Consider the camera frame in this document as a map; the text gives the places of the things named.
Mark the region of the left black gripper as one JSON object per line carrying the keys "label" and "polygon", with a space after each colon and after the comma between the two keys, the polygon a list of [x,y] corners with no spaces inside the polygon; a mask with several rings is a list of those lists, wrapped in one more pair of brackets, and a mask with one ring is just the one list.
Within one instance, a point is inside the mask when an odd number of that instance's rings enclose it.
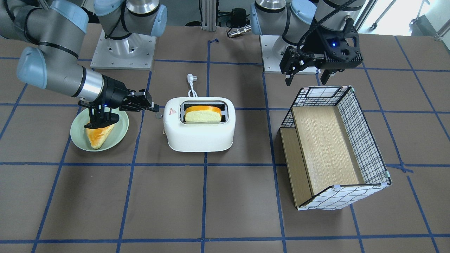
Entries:
{"label": "left black gripper", "polygon": [[279,64],[286,85],[291,86],[294,75],[307,67],[324,70],[320,77],[322,85],[326,85],[335,72],[358,67],[363,62],[359,42],[352,18],[344,21],[342,31],[317,26],[306,37],[302,48],[286,48]]}

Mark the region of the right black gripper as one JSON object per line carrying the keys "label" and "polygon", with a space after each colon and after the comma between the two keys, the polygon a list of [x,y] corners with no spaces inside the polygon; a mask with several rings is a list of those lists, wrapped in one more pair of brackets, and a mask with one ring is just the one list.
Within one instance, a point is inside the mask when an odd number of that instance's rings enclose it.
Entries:
{"label": "right black gripper", "polygon": [[160,111],[160,106],[153,103],[147,89],[139,91],[128,89],[123,82],[107,76],[103,76],[102,102],[105,102],[108,108],[120,111],[148,110],[155,113]]}

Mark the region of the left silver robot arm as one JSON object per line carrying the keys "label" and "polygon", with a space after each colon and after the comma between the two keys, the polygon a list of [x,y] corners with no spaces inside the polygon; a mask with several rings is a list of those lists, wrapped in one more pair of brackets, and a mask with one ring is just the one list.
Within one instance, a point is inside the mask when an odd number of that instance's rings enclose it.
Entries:
{"label": "left silver robot arm", "polygon": [[363,62],[354,18],[363,0],[256,0],[250,24],[256,35],[278,35],[286,43],[279,63],[285,83],[308,67],[323,70],[321,82]]}

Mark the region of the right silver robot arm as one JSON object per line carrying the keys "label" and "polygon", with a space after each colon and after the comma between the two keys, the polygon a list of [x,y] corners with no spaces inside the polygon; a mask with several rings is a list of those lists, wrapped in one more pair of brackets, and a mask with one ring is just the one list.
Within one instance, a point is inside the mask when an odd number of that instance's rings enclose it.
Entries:
{"label": "right silver robot arm", "polygon": [[[159,111],[149,92],[134,91],[115,79],[78,64],[87,33],[88,14],[69,0],[2,0],[1,36],[31,43],[21,53],[17,76],[22,82],[80,100],[86,108]],[[108,39],[134,34],[161,36],[167,8],[157,0],[97,0]]]}

